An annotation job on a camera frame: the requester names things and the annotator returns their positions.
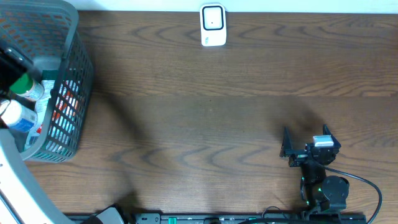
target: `white sensor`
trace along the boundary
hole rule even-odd
[[[225,8],[221,4],[205,4],[200,8],[201,44],[221,46],[226,42]]]

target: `white bottle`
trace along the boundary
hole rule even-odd
[[[43,86],[27,73],[18,78],[18,80],[10,86],[10,90],[32,102],[37,101],[44,94]]]
[[[0,101],[0,118],[8,128],[24,133],[37,124],[37,114],[16,100]]]

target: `green bottle cap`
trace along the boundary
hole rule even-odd
[[[24,94],[32,87],[33,79],[27,73],[25,73],[10,86],[10,90],[16,94]]]

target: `wood grain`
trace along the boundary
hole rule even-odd
[[[282,128],[303,146],[326,123],[343,146],[331,166],[377,184],[375,223],[395,223],[397,16],[229,13],[227,44],[211,48],[198,17],[80,12],[96,70],[80,151],[28,162],[56,206],[300,208],[300,170],[278,157]],[[347,212],[369,218],[376,191],[349,181]]]

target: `gray plastic basket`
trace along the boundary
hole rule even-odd
[[[23,160],[62,162],[78,148],[93,84],[93,66],[76,31],[77,10],[59,0],[0,0],[0,38],[40,71],[56,71],[42,132]],[[24,144],[26,134],[16,138]]]

